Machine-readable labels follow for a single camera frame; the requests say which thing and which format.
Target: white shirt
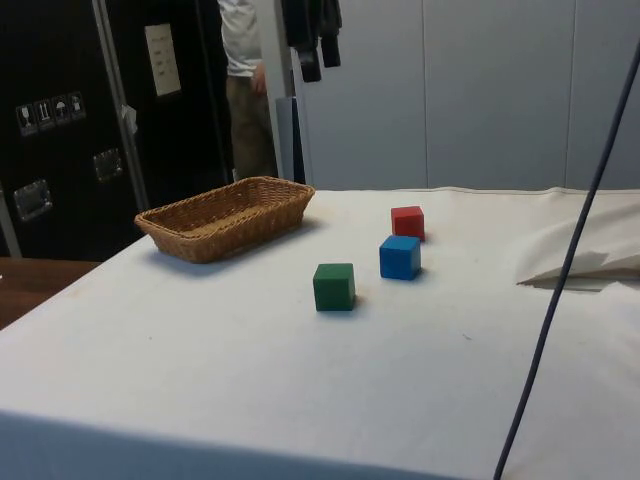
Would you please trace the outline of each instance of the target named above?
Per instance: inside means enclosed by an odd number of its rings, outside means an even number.
[[[222,42],[234,77],[251,77],[262,61],[255,0],[218,0],[222,15]]]

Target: blue cube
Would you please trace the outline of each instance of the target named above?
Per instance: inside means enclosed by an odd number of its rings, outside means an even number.
[[[382,278],[413,280],[421,269],[420,239],[391,236],[380,246]]]

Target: khaki pants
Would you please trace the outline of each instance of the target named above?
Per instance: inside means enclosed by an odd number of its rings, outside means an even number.
[[[227,78],[227,99],[238,180],[277,176],[267,96],[253,93],[250,78],[230,76]]]

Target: person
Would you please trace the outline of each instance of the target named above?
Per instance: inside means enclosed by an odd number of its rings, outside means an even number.
[[[218,0],[222,42],[229,61],[227,99],[238,180],[277,176],[255,1]]]

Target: red cube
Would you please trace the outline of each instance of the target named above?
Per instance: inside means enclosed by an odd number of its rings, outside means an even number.
[[[402,237],[418,237],[424,242],[424,214],[420,207],[391,209],[393,234]]]

